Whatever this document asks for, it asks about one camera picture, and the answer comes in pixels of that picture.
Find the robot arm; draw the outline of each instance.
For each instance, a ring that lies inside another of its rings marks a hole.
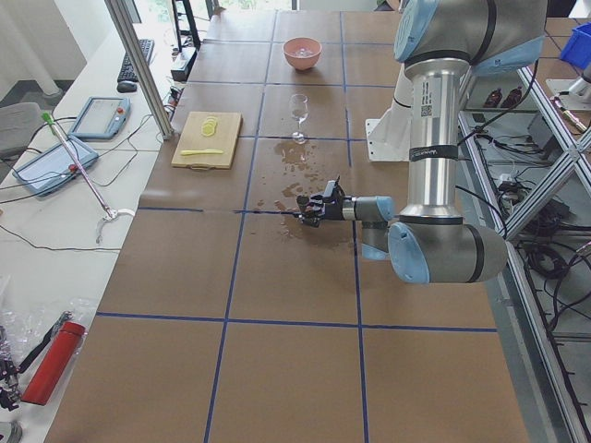
[[[536,61],[546,0],[411,0],[395,56],[413,85],[408,204],[389,231],[392,265],[409,282],[487,280],[507,261],[502,238],[463,224],[455,207],[460,79]]]

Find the white stand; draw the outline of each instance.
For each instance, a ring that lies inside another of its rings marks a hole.
[[[366,120],[368,155],[371,162],[408,162],[410,149],[410,106],[413,84],[400,69],[392,106],[381,119]]]
[[[561,80],[549,78],[546,80],[553,95],[569,91],[569,94],[561,95],[561,102],[569,111],[591,111],[591,86],[587,89],[577,86],[589,85],[582,78],[577,80]]]

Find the cutting board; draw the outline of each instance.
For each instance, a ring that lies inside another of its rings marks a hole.
[[[210,137],[201,134],[208,117],[217,119],[215,134]],[[176,168],[230,169],[241,124],[240,113],[189,113],[171,164]],[[181,155],[183,150],[222,150],[223,153]]]

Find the white table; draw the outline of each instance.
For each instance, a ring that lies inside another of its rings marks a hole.
[[[138,35],[156,41],[151,72],[161,97],[164,97],[173,82],[169,70],[170,46],[166,41],[172,42],[172,34],[152,26],[149,30],[138,29]],[[89,143],[99,154],[104,154],[125,139],[139,127],[142,119],[151,113],[140,89],[128,94],[116,92],[116,77],[124,53],[118,34],[113,32],[105,39],[54,110],[54,118],[75,116],[90,96],[128,97],[131,100],[131,114],[121,133],[106,142]],[[105,201],[116,210],[137,208],[139,195],[150,176],[162,138],[157,125],[150,118],[131,141],[139,151],[137,157],[112,185],[99,187]],[[44,128],[30,146],[38,150],[47,150],[55,143],[57,139],[48,128]],[[90,178],[98,183],[109,182],[135,153],[129,143],[123,143],[116,150],[99,158],[89,169]],[[34,155],[37,154],[26,152],[17,165],[29,161]],[[17,181],[9,174],[0,187],[16,184]],[[0,190],[0,201],[27,195],[28,191],[23,188]],[[2,226],[26,237],[35,245],[50,247],[96,247],[95,229],[97,222],[104,215],[99,202],[81,176],[46,198],[28,198],[0,204],[0,209],[4,212],[0,216]],[[103,242],[100,247],[120,248],[131,221],[131,217],[122,216],[107,223],[103,228]],[[73,321],[85,327],[90,326],[117,254],[117,251],[39,250],[13,235],[0,231],[0,276],[9,277],[1,305],[5,314],[2,321],[5,322],[17,364],[41,340],[45,331],[63,311],[74,309]],[[28,325],[27,328],[34,329],[37,335],[27,333],[26,328],[22,326],[25,321],[33,322],[32,326]],[[28,337],[25,344],[17,343],[17,338],[25,337]],[[22,389],[26,388],[41,360],[42,356],[19,378]],[[23,428],[23,443],[39,443],[44,440],[54,420],[75,360],[74,358],[70,362],[47,405],[21,403],[13,412],[0,410],[0,421],[20,422]]]

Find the keyboard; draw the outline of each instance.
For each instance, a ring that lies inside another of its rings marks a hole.
[[[154,51],[154,40],[151,39],[140,39],[139,40],[139,47],[144,54],[144,58],[146,62],[150,62],[151,54]],[[123,80],[129,81],[138,81],[138,75],[133,69],[131,65],[131,59],[129,58],[128,54],[125,54],[123,57],[123,62],[121,63],[121,70],[119,71],[119,76],[117,77],[117,83]]]

